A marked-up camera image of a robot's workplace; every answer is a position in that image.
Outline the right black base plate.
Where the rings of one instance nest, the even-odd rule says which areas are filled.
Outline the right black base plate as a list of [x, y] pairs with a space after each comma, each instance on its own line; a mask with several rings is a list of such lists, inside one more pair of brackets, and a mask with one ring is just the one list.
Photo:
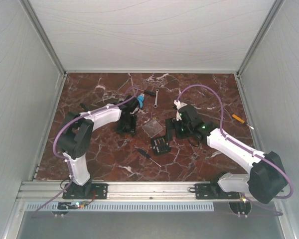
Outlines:
[[224, 192], [217, 183], [198, 183], [190, 188], [190, 192], [195, 194], [198, 200], [236, 200], [240, 199], [237, 192]]

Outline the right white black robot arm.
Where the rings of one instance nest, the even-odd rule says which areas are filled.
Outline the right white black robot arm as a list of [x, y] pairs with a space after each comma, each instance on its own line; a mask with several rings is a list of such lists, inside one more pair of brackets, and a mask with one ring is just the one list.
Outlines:
[[264, 153], [237, 140], [219, 125], [204, 122], [196, 108], [174, 101], [176, 116], [171, 119], [178, 139], [187, 139], [194, 146], [213, 148], [239, 164], [244, 174], [225, 173], [210, 186], [211, 194], [222, 198], [229, 192], [249, 193], [257, 201], [268, 204], [287, 186], [285, 169], [278, 154]]

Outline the small black screwdriver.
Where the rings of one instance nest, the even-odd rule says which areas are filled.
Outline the small black screwdriver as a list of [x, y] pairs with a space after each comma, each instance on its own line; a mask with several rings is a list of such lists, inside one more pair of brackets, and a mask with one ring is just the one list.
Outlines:
[[143, 149], [141, 148], [137, 148], [137, 151], [142, 155], [144, 156], [145, 158], [151, 160], [153, 163], [155, 163], [158, 167], [161, 167], [160, 164], [158, 164], [156, 161], [154, 161], [151, 156], [149, 154], [147, 154]]

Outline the clear plastic fuse box cover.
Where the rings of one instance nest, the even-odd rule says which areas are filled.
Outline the clear plastic fuse box cover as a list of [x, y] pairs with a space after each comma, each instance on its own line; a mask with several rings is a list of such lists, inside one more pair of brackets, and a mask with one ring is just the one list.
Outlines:
[[153, 138], [163, 130], [163, 127], [159, 124], [157, 120], [152, 119], [144, 126], [142, 126], [142, 129], [150, 138]]

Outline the blue plastic fitting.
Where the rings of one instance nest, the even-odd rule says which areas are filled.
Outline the blue plastic fitting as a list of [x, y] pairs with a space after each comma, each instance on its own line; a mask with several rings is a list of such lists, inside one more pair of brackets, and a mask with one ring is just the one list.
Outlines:
[[144, 105], [144, 99], [145, 99], [145, 95], [144, 94], [140, 94], [137, 97], [137, 101], [139, 102], [139, 108], [141, 109]]

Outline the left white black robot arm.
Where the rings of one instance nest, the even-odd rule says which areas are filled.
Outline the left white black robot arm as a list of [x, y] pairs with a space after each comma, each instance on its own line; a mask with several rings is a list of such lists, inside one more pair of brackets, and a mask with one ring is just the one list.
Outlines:
[[91, 112], [69, 112], [56, 139], [70, 170], [69, 186], [64, 191], [74, 196], [87, 198], [93, 187], [87, 169], [86, 153], [90, 147], [92, 133], [109, 123], [116, 122], [117, 134], [135, 135], [137, 112], [143, 107], [144, 94], [127, 96], [124, 101], [107, 104]]

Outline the black handled screwdriver top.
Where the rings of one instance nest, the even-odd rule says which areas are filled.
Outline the black handled screwdriver top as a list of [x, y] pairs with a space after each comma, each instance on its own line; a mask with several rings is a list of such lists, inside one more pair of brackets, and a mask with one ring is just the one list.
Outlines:
[[156, 93], [152, 91], [147, 91], [147, 90], [141, 90], [144, 94], [150, 95], [150, 96], [155, 96]]

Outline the orange handled screwdriver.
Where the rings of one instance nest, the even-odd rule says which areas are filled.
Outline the orange handled screwdriver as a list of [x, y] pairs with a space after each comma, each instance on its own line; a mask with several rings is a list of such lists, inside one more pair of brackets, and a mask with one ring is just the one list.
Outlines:
[[246, 125], [247, 127], [249, 127], [251, 130], [254, 130], [254, 128], [249, 125], [244, 119], [240, 118], [239, 116], [235, 115], [235, 114], [232, 114], [232, 117], [237, 120], [238, 122], [240, 122], [241, 124], [243, 125]]

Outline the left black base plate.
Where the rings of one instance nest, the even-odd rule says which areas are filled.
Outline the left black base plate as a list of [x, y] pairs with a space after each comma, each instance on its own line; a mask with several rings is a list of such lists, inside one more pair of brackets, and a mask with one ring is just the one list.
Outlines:
[[103, 200], [107, 199], [108, 184], [88, 182], [83, 186], [71, 184], [66, 192], [63, 193], [63, 199], [77, 199], [77, 200]]

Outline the black fuse box base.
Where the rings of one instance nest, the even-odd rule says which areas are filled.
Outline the black fuse box base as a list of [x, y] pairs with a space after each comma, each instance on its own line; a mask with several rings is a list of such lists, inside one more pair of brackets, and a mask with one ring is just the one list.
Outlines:
[[155, 156], [163, 155], [171, 151], [171, 147], [164, 136], [152, 138], [151, 148]]

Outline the silver combination wrench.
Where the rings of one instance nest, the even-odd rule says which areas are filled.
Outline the silver combination wrench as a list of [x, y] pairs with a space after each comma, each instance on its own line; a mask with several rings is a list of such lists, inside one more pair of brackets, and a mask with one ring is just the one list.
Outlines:
[[159, 89], [156, 89], [156, 91], [155, 91], [155, 102], [154, 102], [154, 105], [153, 105], [154, 108], [158, 107], [158, 93], [159, 93]]

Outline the black yellow screwdriver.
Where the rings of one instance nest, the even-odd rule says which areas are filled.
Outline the black yellow screwdriver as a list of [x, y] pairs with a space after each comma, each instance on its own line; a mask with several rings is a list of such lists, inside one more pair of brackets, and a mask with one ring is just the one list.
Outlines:
[[87, 107], [86, 107], [83, 103], [80, 103], [80, 107], [81, 107], [82, 110], [84, 110], [85, 112], [88, 111]]

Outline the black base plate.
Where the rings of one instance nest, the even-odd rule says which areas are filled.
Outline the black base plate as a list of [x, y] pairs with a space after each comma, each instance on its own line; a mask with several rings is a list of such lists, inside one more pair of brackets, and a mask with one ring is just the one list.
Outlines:
[[224, 192], [217, 183], [198, 183], [190, 188], [190, 192], [195, 194], [198, 200], [236, 200], [240, 199], [237, 192]]
[[107, 199], [108, 184], [88, 182], [83, 186], [71, 184], [66, 192], [63, 193], [63, 199], [77, 199], [77, 200], [103, 200]]

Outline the aluminium mounting rail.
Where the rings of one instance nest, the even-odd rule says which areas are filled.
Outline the aluminium mounting rail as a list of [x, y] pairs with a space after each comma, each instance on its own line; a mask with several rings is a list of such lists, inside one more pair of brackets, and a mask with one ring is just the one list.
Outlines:
[[[189, 191], [196, 182], [131, 182], [109, 181], [107, 200], [118, 201], [195, 201]], [[17, 198], [23, 200], [49, 200], [61, 191], [60, 181], [24, 181]]]

